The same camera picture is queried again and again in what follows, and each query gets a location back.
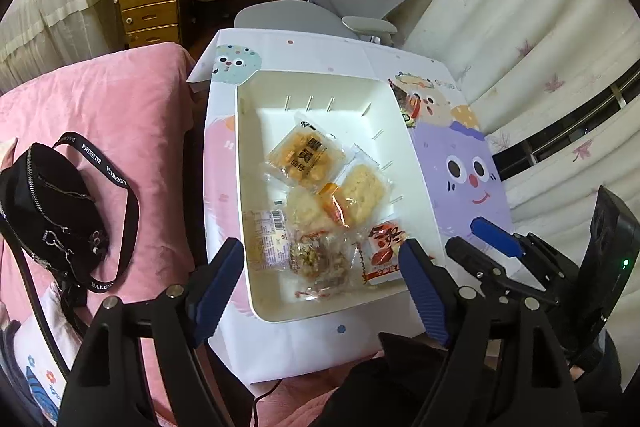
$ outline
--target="zipper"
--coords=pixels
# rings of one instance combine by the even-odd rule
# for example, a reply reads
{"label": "zipper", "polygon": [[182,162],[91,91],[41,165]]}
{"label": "zipper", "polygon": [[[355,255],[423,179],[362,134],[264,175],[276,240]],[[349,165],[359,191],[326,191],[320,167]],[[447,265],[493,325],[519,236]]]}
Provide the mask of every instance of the zipper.
{"label": "zipper", "polygon": [[88,200],[88,201],[91,201],[92,203],[95,203],[94,198],[92,198],[87,194],[81,194],[80,192],[74,192],[72,190],[63,190],[62,188],[56,187],[53,183],[49,183],[48,181],[46,181],[46,179],[44,179],[41,174],[38,174],[38,179],[42,182],[42,184],[45,187],[49,187],[52,190],[59,192],[60,194],[64,194],[65,196],[71,196],[73,198],[78,198],[79,200]]}
{"label": "zipper", "polygon": [[40,202],[38,201],[38,197],[36,196],[36,187],[33,184],[33,169],[31,168],[31,163],[32,163],[31,162],[31,149],[32,148],[33,148],[33,146],[29,147],[29,150],[27,151],[27,182],[28,182],[28,185],[29,185],[29,191],[31,193],[31,199],[33,200],[33,204],[36,206],[38,212],[40,213],[40,215],[42,217],[44,217],[52,225],[55,225],[59,229],[62,229],[62,232],[68,233],[68,231],[69,231],[68,227],[64,227],[62,225],[59,225],[54,220],[52,220],[49,216],[47,216],[47,214],[45,214],[44,210],[42,209],[42,206],[41,206]]}
{"label": "zipper", "polygon": [[36,255],[35,253],[33,253],[31,248],[27,247],[24,241],[20,239],[17,233],[15,233],[14,227],[12,227],[12,224],[9,222],[9,219],[6,217],[6,214],[4,213],[4,208],[2,207],[2,201],[0,201],[0,214],[2,214],[2,217],[4,217],[4,221],[7,223],[7,226],[13,232],[16,239],[20,242],[21,247],[23,247],[26,250],[26,252],[31,256],[31,258],[43,268],[46,268],[46,269],[51,268],[51,265],[47,263],[47,261],[45,261],[39,255]]}

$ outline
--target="window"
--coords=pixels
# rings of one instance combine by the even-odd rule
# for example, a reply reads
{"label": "window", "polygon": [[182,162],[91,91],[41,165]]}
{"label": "window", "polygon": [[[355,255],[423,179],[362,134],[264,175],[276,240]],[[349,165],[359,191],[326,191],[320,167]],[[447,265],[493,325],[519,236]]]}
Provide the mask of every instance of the window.
{"label": "window", "polygon": [[640,60],[607,89],[556,123],[494,155],[505,181],[579,140],[625,107],[640,93]]}

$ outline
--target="leaf pattern curtain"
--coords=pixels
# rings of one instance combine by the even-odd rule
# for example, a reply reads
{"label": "leaf pattern curtain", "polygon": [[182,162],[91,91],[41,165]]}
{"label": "leaf pattern curtain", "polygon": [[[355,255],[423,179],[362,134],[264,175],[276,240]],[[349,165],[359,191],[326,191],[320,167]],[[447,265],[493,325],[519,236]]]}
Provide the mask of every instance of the leaf pattern curtain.
{"label": "leaf pattern curtain", "polygon": [[[444,62],[499,152],[592,99],[640,57],[628,0],[410,0],[391,18],[404,49]],[[580,263],[602,184],[640,217],[640,97],[504,182],[519,232]],[[640,361],[640,268],[607,328],[628,381]]]}

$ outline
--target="pink blanket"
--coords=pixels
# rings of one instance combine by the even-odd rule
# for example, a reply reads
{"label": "pink blanket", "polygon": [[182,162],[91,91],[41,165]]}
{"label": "pink blanket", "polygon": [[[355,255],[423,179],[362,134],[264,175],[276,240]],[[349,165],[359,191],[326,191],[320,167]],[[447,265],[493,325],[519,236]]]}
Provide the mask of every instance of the pink blanket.
{"label": "pink blanket", "polygon": [[[138,196],[140,225],[129,270],[108,294],[89,292],[91,314],[107,295],[125,302],[153,298],[170,284],[185,282],[193,270],[182,212],[182,147],[193,125],[185,80],[192,67],[177,44],[157,44],[73,64],[0,98],[0,141],[18,137],[15,158],[33,142],[53,145],[65,131],[76,131],[100,148]],[[110,280],[118,264],[126,191],[73,149],[58,150],[78,166],[97,196],[111,248],[94,277]],[[0,300],[12,319],[24,321],[31,309],[20,274],[8,247],[0,255]],[[42,293],[52,278],[29,261]],[[171,419],[152,344],[144,344],[143,351],[157,411]]]}

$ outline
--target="purple cartoon character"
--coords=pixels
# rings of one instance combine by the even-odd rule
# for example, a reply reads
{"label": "purple cartoon character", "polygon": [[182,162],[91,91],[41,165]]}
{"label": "purple cartoon character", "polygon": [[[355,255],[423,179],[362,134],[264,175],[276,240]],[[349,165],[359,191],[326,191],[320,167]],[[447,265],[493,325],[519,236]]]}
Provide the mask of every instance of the purple cartoon character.
{"label": "purple cartoon character", "polygon": [[513,232],[507,198],[480,132],[458,122],[419,123],[411,134],[443,242],[459,235],[486,250],[488,245],[471,234],[478,216]]}

